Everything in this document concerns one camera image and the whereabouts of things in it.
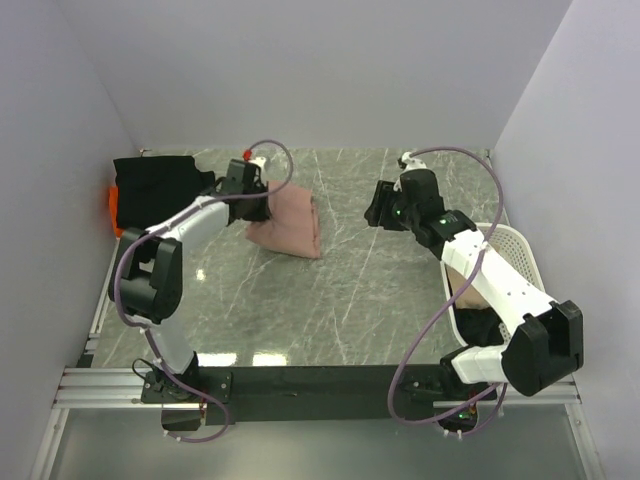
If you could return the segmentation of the pink printed t-shirt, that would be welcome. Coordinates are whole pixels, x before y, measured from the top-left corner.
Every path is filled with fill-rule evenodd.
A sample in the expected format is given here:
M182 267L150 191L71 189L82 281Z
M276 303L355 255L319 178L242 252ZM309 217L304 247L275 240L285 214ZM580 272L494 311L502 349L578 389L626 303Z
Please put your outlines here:
M319 259L321 257L319 215L312 191L292 183L270 181L268 208L270 218L252 222L245 238L272 252Z

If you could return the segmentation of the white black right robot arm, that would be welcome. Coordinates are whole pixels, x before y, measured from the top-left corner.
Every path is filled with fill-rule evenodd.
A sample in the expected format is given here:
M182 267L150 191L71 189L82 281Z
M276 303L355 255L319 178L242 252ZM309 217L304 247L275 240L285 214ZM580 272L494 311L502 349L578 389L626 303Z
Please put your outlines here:
M371 227L408 230L438 260L463 276L506 329L500 345L470 346L443 358L439 387L460 399L474 383L509 383L533 396L584 365L583 315L520 275L459 210L448 210L435 174L403 172L379 181L364 218Z

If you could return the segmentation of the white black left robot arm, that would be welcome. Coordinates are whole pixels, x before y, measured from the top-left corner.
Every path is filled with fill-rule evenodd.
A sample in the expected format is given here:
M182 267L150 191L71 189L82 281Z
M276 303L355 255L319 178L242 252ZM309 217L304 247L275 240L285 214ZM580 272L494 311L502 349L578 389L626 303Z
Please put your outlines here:
M202 389L197 353L177 315L184 257L237 220L269 218L268 188L262 180L269 163L263 156L231 160L226 175L184 209L146 229L129 228L121 238L109 298L123 322L139 329L152 350L152 386L164 387L176 401L189 401Z

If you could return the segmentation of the folded black t-shirt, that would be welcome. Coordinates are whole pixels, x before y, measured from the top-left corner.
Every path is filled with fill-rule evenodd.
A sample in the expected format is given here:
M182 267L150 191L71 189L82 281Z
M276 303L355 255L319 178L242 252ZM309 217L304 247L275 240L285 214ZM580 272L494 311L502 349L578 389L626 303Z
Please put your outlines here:
M215 180L191 156L139 156L113 161L118 226L146 229L188 207Z

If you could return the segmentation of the white plastic laundry basket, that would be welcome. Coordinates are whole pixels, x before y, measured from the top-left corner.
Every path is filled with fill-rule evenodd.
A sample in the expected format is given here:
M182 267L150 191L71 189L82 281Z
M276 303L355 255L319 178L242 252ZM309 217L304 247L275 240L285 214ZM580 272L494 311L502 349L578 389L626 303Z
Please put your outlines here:
M515 336L527 314L538 316L549 309L544 286L527 240L517 230L499 224L489 238L490 225L457 234L446 242L442 268L459 272L490 304L501 320L504 343Z

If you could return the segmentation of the beige garment in basket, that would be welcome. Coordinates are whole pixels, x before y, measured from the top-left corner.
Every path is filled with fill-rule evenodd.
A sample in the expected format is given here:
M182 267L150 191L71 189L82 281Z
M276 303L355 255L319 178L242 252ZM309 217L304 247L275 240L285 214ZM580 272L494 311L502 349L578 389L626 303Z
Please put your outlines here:
M466 279L459 272L448 265L445 266L445 269L450 284L451 293L455 295L459 290L462 289L463 285L466 282ZM473 286L468 286L455 301L455 306L458 309L482 310L489 308L490 304Z

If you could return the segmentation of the folded orange t-shirt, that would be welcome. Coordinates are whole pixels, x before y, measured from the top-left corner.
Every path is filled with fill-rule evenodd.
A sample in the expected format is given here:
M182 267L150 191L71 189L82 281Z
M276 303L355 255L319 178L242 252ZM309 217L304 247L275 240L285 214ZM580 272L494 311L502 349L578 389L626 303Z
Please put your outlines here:
M110 215L110 220L111 220L111 225L112 225L112 230L114 232L114 235L117 238L120 238L123 230L118 226L118 221L117 221L117 213L118 213L118 187L115 185L112 185L108 188L108 210L109 210L109 215Z

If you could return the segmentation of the black garment in basket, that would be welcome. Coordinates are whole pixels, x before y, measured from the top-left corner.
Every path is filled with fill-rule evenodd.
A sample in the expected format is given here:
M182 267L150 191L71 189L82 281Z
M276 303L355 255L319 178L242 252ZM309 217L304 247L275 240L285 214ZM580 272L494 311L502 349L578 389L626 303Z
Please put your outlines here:
M468 345L486 347L504 343L501 320L492 308L455 309L454 312L457 331Z

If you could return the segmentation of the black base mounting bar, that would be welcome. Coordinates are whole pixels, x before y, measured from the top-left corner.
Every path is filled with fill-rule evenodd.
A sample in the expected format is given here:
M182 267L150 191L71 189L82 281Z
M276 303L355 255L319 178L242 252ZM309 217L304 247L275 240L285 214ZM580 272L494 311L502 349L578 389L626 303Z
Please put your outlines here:
M221 401L232 423L384 419L395 371L391 365L202 367L197 388ZM394 409L421 420L439 412L437 403L462 403L488 387L463 384L440 365L410 365Z

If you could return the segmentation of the aluminium frame rail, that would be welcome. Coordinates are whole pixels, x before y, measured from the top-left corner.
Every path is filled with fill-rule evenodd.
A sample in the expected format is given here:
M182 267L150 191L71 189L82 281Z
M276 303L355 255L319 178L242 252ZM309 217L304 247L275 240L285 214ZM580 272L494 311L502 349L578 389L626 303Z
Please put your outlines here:
M435 260L407 235L364 229L323 243L316 261L223 233L187 260L185 330L206 363L395 365L443 303ZM189 445L162 434L130 361L142 337L105 308L97 357L67 370L43 441L39 479L600 479L572 379L459 440L391 420L244 423Z

